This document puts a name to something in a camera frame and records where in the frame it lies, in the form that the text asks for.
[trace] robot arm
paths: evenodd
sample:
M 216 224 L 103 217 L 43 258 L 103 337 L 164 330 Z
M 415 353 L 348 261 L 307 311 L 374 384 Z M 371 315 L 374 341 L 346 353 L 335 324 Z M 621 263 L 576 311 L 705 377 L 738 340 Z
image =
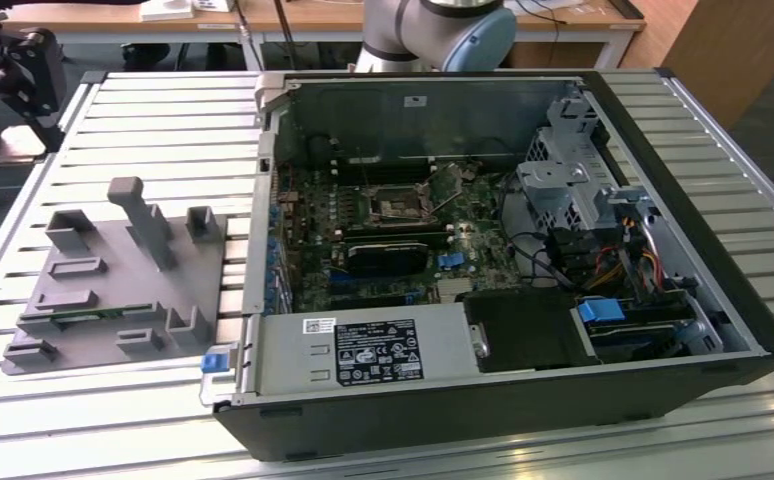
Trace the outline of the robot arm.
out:
M 358 72 L 494 70 L 515 40 L 503 0 L 366 0 Z
M 145 0 L 0 0 L 0 10 L 35 3 L 135 5 Z M 40 138 L 47 152 L 60 148 L 63 133 L 56 125 L 37 120 L 60 110 L 65 93 L 64 70 L 55 35 L 33 28 L 21 34 L 0 26 L 0 100 L 23 117 Z

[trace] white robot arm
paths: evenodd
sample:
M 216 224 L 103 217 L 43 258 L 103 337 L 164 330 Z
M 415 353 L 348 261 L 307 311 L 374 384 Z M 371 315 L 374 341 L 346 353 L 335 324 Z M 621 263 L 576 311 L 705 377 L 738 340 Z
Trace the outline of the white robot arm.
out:
M 503 0 L 366 0 L 355 71 L 494 70 L 515 40 Z

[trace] motherboard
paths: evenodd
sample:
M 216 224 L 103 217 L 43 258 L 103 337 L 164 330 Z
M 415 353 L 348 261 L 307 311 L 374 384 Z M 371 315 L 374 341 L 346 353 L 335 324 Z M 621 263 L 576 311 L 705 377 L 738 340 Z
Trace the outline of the motherboard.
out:
M 520 283 L 504 174 L 471 159 L 279 169 L 295 312 L 451 303 Z

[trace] warning label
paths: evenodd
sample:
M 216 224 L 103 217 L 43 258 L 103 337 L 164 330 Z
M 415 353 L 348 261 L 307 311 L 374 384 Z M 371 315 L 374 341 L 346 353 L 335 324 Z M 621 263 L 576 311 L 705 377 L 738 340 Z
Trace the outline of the warning label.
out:
M 423 378 L 414 320 L 336 325 L 334 339 L 343 387 Z

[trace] white table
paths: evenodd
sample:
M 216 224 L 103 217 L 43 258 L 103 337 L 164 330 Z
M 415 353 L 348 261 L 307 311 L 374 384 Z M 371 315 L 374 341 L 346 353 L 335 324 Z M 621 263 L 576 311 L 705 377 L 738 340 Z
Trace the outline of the white table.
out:
M 605 77 L 774 312 L 774 186 L 674 79 L 651 71 Z M 41 225 L 57 209 L 121 218 L 104 202 L 113 176 L 140 175 L 168 216 L 207 204 L 232 216 L 220 340 L 235 336 L 255 81 L 246 72 L 144 73 L 81 86 L 64 149 L 35 168 L 0 229 L 0 361 L 47 255 Z M 200 406 L 199 361 L 0 372 L 0 478 L 774 478 L 774 374 L 658 420 L 262 464 Z

